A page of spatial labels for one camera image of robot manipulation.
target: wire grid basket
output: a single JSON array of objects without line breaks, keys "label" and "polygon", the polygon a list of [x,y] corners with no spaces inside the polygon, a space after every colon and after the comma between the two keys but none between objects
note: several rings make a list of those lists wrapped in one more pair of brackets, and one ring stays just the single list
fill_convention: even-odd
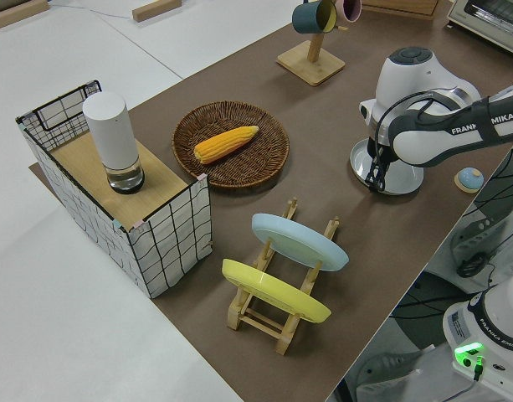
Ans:
[{"label": "wire grid basket", "polygon": [[212,252],[208,177],[197,178],[126,231],[50,153],[89,130],[83,102],[99,91],[100,83],[91,81],[16,122],[74,221],[147,296],[156,297]]}]

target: brown table mat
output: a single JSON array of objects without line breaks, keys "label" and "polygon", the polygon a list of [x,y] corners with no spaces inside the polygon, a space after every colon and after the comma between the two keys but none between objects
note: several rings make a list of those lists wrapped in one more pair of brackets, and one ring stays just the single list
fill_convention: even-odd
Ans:
[{"label": "brown table mat", "polygon": [[[419,191],[400,197],[370,193],[351,170],[349,153],[368,136],[358,104],[374,97],[382,63],[394,50],[432,49],[483,95],[513,84],[513,56],[462,29],[445,28],[448,10],[441,2],[433,22],[364,12],[346,33],[326,35],[323,48],[346,67],[318,87],[275,63],[310,38],[287,26],[130,111],[136,137],[186,179],[171,135],[200,105],[231,100],[259,106],[290,136],[290,157],[272,189],[212,191],[213,253],[154,300],[244,400],[325,400],[472,201],[455,187],[454,175],[473,166],[489,177],[506,154],[509,146],[452,157],[425,171]],[[336,243],[351,261],[342,271],[320,273],[312,296],[332,315],[322,324],[301,322],[282,357],[263,332],[243,323],[237,332],[226,327],[235,288],[222,277],[221,261],[252,263],[261,246],[251,232],[252,215],[281,214],[293,196],[299,199],[296,220],[312,229],[322,232],[340,217]],[[299,286],[305,269],[277,255],[268,272]]]}]

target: corn cob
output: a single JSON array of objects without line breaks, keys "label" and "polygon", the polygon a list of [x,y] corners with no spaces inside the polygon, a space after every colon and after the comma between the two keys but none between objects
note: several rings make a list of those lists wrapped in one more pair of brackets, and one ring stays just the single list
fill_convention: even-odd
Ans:
[{"label": "corn cob", "polygon": [[215,162],[249,142],[258,132],[258,126],[241,126],[199,142],[195,158],[202,164]]}]

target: wicker basket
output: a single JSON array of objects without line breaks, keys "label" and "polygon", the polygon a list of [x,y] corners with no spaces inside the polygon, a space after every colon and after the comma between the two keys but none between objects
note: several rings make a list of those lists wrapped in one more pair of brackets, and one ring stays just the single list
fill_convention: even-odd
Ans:
[{"label": "wicker basket", "polygon": [[[199,142],[239,126],[258,126],[259,132],[249,143],[216,162],[202,165],[195,158],[193,148]],[[187,114],[174,131],[172,150],[187,172],[194,177],[206,173],[214,187],[252,188],[280,172],[290,151],[290,140],[267,111],[226,100]]]}]

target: glass base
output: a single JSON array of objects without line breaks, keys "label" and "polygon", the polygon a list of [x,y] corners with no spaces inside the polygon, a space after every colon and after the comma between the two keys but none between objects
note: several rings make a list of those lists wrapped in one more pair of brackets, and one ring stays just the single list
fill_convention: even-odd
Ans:
[{"label": "glass base", "polygon": [[145,183],[145,173],[139,161],[121,170],[113,170],[106,167],[105,172],[107,173],[107,181],[110,187],[117,193],[136,193]]}]

